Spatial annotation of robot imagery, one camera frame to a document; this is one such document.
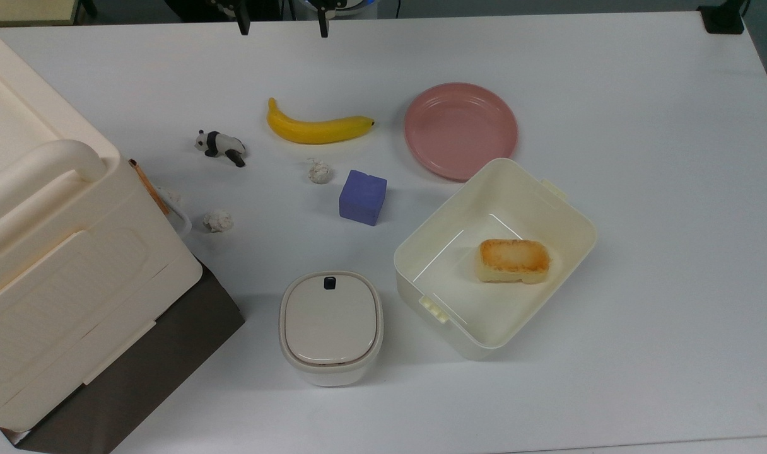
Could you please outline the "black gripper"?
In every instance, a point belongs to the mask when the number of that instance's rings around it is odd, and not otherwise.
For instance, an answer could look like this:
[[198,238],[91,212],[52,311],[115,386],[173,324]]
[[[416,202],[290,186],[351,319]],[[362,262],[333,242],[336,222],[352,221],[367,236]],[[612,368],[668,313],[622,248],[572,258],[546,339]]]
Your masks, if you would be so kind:
[[[312,8],[317,9],[317,20],[320,28],[320,36],[329,36],[328,9],[331,9],[331,1],[305,1]],[[251,19],[248,9],[281,9],[283,1],[231,1],[231,9],[235,10],[235,18],[241,35],[248,35]]]

